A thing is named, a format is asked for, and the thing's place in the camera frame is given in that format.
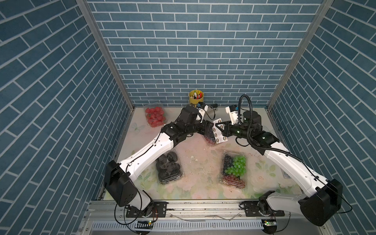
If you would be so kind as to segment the white fruit sticker sheet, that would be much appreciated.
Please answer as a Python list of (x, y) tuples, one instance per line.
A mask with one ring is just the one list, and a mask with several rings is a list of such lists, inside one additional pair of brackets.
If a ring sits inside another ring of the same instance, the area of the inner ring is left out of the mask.
[(221, 118), (218, 118), (218, 119), (216, 119), (216, 120), (213, 121), (213, 124), (214, 124), (214, 126), (213, 126), (214, 136), (215, 136), (215, 133), (216, 133), (216, 132), (221, 132), (220, 130), (218, 130), (218, 129), (215, 127), (215, 124), (218, 123), (218, 122), (222, 122), (222, 119), (221, 119)]

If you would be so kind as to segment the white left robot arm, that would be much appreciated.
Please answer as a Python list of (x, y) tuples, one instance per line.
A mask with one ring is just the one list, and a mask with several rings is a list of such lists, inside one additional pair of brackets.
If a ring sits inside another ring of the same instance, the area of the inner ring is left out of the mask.
[(120, 162), (110, 161), (105, 167), (104, 187), (119, 207), (133, 206), (140, 211), (148, 209), (152, 199), (137, 189), (134, 181), (161, 155), (172, 150), (187, 136), (198, 133), (207, 135), (212, 131), (212, 122), (204, 116), (210, 105), (200, 102), (182, 108), (175, 121), (165, 124), (160, 133), (130, 157)]

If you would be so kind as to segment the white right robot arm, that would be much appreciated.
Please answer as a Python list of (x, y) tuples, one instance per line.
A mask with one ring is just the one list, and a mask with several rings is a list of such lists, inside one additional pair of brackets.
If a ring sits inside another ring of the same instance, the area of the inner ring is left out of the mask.
[(323, 226), (342, 206), (343, 186), (328, 180), (292, 154), (272, 133), (263, 130), (261, 117), (253, 111), (248, 95), (237, 105), (226, 108), (230, 121), (216, 120), (214, 126), (223, 137), (246, 139), (248, 145), (280, 167), (301, 189), (299, 195), (268, 191), (259, 198), (258, 207), (266, 216), (275, 211), (303, 215), (316, 226)]

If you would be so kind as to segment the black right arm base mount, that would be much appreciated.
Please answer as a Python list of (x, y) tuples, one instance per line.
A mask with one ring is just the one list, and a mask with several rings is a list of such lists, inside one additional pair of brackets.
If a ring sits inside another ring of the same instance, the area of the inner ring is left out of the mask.
[(271, 209), (271, 207), (266, 201), (267, 197), (274, 192), (275, 191), (267, 191), (262, 196), (260, 196), (257, 200), (253, 199), (253, 200), (248, 200), (248, 201), (242, 201), (239, 204), (239, 208), (241, 210), (244, 210), (246, 217), (257, 217), (257, 216), (282, 217), (282, 216), (285, 216), (284, 211), (275, 211)]

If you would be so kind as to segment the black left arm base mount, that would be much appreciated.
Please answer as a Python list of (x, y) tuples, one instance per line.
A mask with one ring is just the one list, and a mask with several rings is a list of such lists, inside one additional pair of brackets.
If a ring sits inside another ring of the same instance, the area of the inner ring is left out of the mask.
[(149, 203), (142, 211), (133, 206), (128, 206), (126, 218), (143, 217), (165, 217), (168, 203), (165, 201), (153, 201)]

